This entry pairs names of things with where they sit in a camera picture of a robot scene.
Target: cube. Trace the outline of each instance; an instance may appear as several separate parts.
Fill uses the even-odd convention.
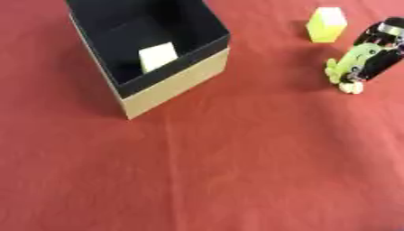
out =
[[[150,72],[178,58],[172,42],[139,51],[143,73]]]
[[[319,7],[307,24],[312,42],[335,42],[347,26],[339,7]]]

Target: beige box side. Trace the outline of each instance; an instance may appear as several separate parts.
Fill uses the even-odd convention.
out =
[[[135,118],[142,113],[145,113],[152,108],[170,100],[171,98],[187,91],[190,88],[202,83],[205,80],[211,79],[225,69],[227,57],[230,49],[226,48],[217,54],[200,61],[199,63],[182,70],[181,72],[164,79],[163,81],[146,88],[127,98],[121,98],[111,79],[106,75],[102,66],[98,63],[93,51],[89,48],[83,34],[70,16],[81,41],[86,45],[88,52],[97,64],[100,72],[103,74],[107,85],[114,93],[116,100],[120,103],[121,108],[125,112],[128,119]]]

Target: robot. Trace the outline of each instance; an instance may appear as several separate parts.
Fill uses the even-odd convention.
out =
[[[404,18],[391,17],[363,32],[339,61],[329,59],[325,73],[348,94],[363,92],[363,83],[404,58]]]

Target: red surface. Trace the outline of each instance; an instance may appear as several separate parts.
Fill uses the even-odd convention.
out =
[[[322,74],[401,0],[209,0],[227,71],[127,122],[61,1],[0,9],[0,230],[389,231],[404,226],[404,65],[340,94]],[[341,6],[349,28],[311,44]]]

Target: open box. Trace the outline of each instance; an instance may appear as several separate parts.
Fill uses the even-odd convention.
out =
[[[133,118],[222,72],[229,31],[201,0],[67,0],[82,41]],[[142,73],[139,50],[172,42],[179,58]]]

